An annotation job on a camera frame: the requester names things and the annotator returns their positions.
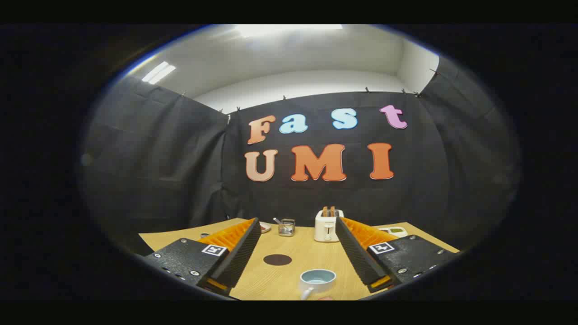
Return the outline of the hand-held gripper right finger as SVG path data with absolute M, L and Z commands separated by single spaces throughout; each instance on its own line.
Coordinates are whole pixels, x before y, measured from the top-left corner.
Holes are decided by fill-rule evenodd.
M 408 222 L 369 226 L 338 217 L 335 233 L 370 293 L 429 275 L 460 253 L 457 248 Z

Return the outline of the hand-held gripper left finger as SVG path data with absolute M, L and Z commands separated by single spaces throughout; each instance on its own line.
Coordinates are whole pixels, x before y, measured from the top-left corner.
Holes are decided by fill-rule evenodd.
M 179 238 L 143 261 L 188 287 L 229 297 L 261 236 L 258 218 L 200 239 Z

